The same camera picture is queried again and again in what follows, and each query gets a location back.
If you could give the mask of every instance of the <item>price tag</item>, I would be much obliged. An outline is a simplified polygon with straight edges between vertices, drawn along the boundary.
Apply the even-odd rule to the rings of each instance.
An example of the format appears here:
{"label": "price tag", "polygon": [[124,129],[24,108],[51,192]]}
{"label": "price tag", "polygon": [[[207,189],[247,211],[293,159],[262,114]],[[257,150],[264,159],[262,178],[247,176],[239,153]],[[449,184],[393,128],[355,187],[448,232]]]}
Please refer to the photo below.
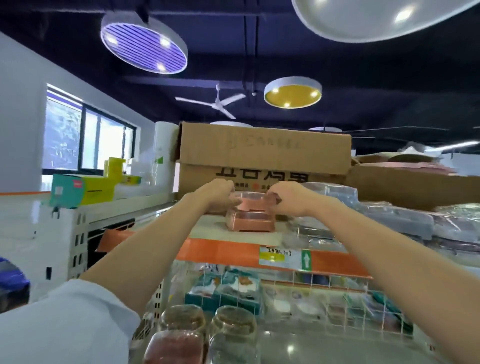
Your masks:
{"label": "price tag", "polygon": [[258,263],[262,266],[312,271],[312,255],[305,249],[261,246]]}

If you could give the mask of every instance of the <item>green arrow label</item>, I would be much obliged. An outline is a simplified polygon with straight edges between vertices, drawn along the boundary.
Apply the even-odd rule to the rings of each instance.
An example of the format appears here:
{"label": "green arrow label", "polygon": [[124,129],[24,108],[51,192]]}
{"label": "green arrow label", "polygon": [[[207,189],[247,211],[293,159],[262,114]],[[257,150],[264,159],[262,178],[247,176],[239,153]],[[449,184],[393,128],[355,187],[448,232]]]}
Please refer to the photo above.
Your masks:
{"label": "green arrow label", "polygon": [[312,271],[312,254],[310,250],[302,249],[301,251],[301,269],[309,272]]}

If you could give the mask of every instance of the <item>window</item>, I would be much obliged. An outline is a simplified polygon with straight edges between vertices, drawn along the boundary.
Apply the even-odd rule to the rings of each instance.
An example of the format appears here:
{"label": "window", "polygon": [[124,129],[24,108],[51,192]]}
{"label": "window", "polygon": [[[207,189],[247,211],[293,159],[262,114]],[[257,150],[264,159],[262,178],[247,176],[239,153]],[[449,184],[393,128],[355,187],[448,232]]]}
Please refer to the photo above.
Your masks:
{"label": "window", "polygon": [[51,183],[47,175],[101,175],[109,157],[132,158],[135,130],[134,126],[48,85],[42,188]]}

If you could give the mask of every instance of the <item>hand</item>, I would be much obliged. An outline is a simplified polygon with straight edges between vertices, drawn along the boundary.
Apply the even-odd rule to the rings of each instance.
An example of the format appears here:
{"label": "hand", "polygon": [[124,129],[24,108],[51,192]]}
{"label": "hand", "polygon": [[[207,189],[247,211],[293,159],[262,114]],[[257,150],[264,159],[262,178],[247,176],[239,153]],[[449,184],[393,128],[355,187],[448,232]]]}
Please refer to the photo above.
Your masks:
{"label": "hand", "polygon": [[272,206],[271,211],[277,215],[295,217],[312,216],[315,208],[324,202],[336,200],[333,197],[317,194],[298,182],[278,182],[267,192],[274,194],[280,200],[278,205]]}
{"label": "hand", "polygon": [[241,204],[239,198],[230,197],[235,191],[232,181],[217,178],[197,189],[194,194],[205,203],[207,212],[224,212]]}

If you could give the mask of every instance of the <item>purple ceiling light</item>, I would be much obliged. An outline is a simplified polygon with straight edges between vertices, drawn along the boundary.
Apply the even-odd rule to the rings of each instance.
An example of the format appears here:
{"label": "purple ceiling light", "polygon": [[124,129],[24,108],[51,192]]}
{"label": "purple ceiling light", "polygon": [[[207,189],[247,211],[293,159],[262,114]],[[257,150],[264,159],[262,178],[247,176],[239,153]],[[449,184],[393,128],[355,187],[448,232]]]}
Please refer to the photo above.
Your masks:
{"label": "purple ceiling light", "polygon": [[110,52],[142,70],[173,74],[187,67],[187,45],[157,19],[145,24],[134,12],[108,12],[100,37]]}

